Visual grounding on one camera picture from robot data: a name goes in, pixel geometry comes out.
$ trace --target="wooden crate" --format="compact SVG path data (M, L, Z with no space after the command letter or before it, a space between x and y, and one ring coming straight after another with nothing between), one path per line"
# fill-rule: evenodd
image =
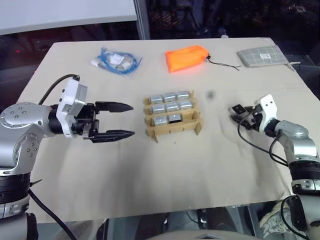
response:
M187 99L177 100L175 102L179 103L184 101L187 101ZM144 99L143 110L145 113L145 123L147 125L146 127L147 135L153 138L157 143L158 143L157 136L163 135L163 134L171 134L171 133L183 132L186 130L194 129L195 133L198 135L201 129L203 128L204 120L201 118L201 113L197 107L197 99L194 98L194 92L191 92L191 96L190 96L190 99L188 99L188 101L192 102L193 108L153 114L151 111L151 107L156 104L151 104L149 98L146 97ZM153 125L152 119L154 117L168 116L172 114L181 114L182 121L169 123L166 125L159 125L159 126Z

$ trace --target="orange drawstring bag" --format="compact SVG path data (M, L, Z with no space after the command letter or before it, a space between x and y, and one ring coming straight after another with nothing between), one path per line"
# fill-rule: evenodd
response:
M199 45L165 52L169 73L201 64L208 55L208 50Z

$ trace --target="plastic bag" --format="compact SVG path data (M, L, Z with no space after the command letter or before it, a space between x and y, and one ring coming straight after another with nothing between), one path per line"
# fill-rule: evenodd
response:
M199 45L165 52L169 73L201 64L208 55L208 50Z
M103 47L100 55L91 60L91 64L97 68L133 79L138 73L142 59L142 57L128 52L110 51Z

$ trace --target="table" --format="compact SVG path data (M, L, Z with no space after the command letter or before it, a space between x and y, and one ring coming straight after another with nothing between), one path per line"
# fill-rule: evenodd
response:
M88 86L87 103L116 101L134 107L97 116L101 132L135 131L130 138L97 144L63 135L42 140L31 178L43 181L32 189L63 221L265 202L290 193L289 170L239 138L228 108L251 106L272 94L278 119L307 127L320 149L320 112L315 110L319 101L285 65L243 66L237 71L204 62L168 73L164 52L194 44L207 48L212 61L237 66L241 64L237 51L274 42L270 38L59 42L48 51L19 102L37 103L57 78L76 73ZM90 64L103 46L144 58L135 79ZM44 104L58 103L63 87L58 85ZM194 90L204 128L198 136L185 131L162 135L156 143L145 133L143 99L183 90ZM272 141L257 132L243 130L243 135L264 148ZM280 145L274 150L284 157ZM29 211L39 223L53 221L32 200Z
M0 35L136 20L133 0L0 1Z

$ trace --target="black drawstring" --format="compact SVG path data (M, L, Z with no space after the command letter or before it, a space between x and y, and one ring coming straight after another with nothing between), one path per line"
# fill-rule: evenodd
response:
M210 63L212 63L212 64L216 64L216 65L220 65L220 66L225 66L225 67L232 67L232 68L237 69L238 71L240 71L238 68L241 67L241 66L232 66L232 65L228 65L228 64L224 64L224 63L213 62L213 61L210 60L210 58L211 58L210 55L208 55L208 56L206 57L206 59L208 59L208 61L209 61Z

